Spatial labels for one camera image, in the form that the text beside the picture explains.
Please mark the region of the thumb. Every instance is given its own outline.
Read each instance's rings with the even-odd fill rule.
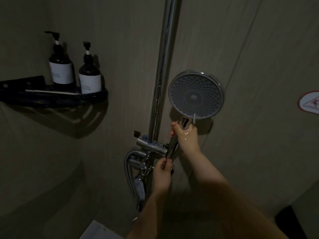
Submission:
[[[178,123],[175,123],[175,125],[173,126],[173,129],[178,137],[183,134],[183,129],[180,127],[180,125]]]
[[[167,160],[167,162],[166,162],[164,171],[165,171],[165,172],[171,172],[171,170],[172,170],[172,160],[169,159],[169,160]]]

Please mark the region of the soap dispenser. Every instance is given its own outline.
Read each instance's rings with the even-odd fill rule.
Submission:
[[[101,72],[94,65],[94,60],[90,54],[90,42],[83,42],[86,49],[84,54],[84,65],[79,69],[79,78],[82,94],[99,92],[102,90]]]
[[[54,86],[57,89],[75,88],[76,83],[73,78],[72,62],[59,43],[60,34],[51,31],[45,31],[45,33],[52,34],[55,39],[55,44],[53,45],[54,53],[49,58]]]

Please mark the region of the shower head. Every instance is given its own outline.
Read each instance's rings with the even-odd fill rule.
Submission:
[[[178,112],[194,120],[215,116],[224,103],[224,93],[215,78],[194,71],[178,74],[168,88],[168,97]]]

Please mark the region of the corner shelf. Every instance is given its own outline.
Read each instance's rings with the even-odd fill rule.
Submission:
[[[107,99],[108,92],[106,88],[90,94],[81,94],[81,88],[79,87],[72,90],[56,90],[54,85],[45,84],[43,76],[0,82],[0,101],[11,105],[36,108],[66,108],[100,103]]]

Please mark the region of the red-bordered sticker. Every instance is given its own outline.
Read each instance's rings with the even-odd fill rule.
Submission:
[[[298,106],[305,112],[319,114],[319,91],[311,91],[304,94],[300,98]]]

